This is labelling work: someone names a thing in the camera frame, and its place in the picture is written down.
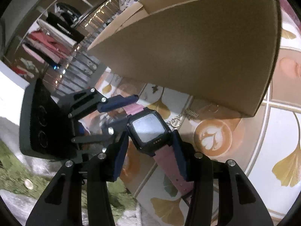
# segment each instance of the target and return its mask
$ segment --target watch screen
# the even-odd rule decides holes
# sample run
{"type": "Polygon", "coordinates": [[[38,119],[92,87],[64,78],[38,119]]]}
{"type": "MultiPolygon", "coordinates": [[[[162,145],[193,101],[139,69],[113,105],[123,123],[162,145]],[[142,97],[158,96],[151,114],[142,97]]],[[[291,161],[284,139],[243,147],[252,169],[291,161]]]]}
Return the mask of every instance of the watch screen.
{"type": "Polygon", "coordinates": [[[132,122],[132,126],[143,143],[147,143],[165,132],[160,120],[148,114],[132,122]]]}

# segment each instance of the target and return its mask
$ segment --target smartwatch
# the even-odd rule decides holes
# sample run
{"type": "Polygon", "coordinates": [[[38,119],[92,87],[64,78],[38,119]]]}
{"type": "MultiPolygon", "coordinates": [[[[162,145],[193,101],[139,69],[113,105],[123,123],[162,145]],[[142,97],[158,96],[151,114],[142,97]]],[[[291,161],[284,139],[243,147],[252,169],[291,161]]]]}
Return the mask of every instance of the smartwatch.
{"type": "Polygon", "coordinates": [[[161,115],[133,103],[123,107],[128,114],[126,124],[130,138],[139,152],[154,158],[182,196],[193,189],[193,182],[181,176],[172,147],[171,130],[161,115]]]}

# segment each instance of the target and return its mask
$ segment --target pink watch strap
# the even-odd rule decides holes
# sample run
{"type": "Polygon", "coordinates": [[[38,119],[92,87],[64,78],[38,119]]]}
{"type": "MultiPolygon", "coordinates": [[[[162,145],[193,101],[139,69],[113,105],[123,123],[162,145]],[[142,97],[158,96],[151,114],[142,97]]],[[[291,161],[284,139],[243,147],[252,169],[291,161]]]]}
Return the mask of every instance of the pink watch strap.
{"type": "Polygon", "coordinates": [[[143,108],[144,108],[143,105],[139,105],[139,104],[136,104],[136,103],[133,103],[131,105],[123,107],[123,109],[125,110],[125,112],[128,115],[135,115],[135,114],[141,112],[143,110],[143,108]]]}
{"type": "Polygon", "coordinates": [[[186,182],[181,176],[172,146],[165,145],[155,152],[153,157],[156,163],[162,167],[166,176],[182,195],[186,195],[193,189],[193,182],[186,182]]]}

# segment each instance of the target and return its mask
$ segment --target cardboard box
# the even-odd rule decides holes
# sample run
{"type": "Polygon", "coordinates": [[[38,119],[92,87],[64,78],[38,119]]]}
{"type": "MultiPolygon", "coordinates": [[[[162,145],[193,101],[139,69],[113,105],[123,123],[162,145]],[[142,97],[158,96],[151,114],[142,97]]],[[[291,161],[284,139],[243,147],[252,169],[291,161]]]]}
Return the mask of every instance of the cardboard box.
{"type": "Polygon", "coordinates": [[[280,45],[277,0],[140,0],[90,45],[120,76],[254,116],[280,45]]]}

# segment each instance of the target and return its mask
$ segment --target patterned tablecloth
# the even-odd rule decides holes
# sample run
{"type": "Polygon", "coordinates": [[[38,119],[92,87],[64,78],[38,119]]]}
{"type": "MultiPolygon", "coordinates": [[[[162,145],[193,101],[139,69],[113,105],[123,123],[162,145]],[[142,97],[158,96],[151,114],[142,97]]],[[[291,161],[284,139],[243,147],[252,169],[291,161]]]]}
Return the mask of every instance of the patterned tablecloth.
{"type": "MultiPolygon", "coordinates": [[[[165,121],[180,117],[178,130],[182,139],[212,159],[234,159],[257,189],[275,223],[288,212],[301,190],[301,34],[294,22],[296,18],[291,19],[293,15],[284,10],[282,15],[275,73],[253,118],[241,118],[238,112],[172,89],[122,78],[109,68],[95,86],[106,97],[138,94],[138,104],[156,109],[165,121]],[[181,115],[187,108],[198,117],[181,115]]],[[[103,123],[124,116],[123,109],[94,112],[84,122],[91,132],[97,133],[103,123]]],[[[131,141],[121,179],[161,225],[184,225],[188,205],[153,158],[139,153],[131,141]]],[[[218,193],[216,186],[213,225],[218,214],[218,193]]]]}

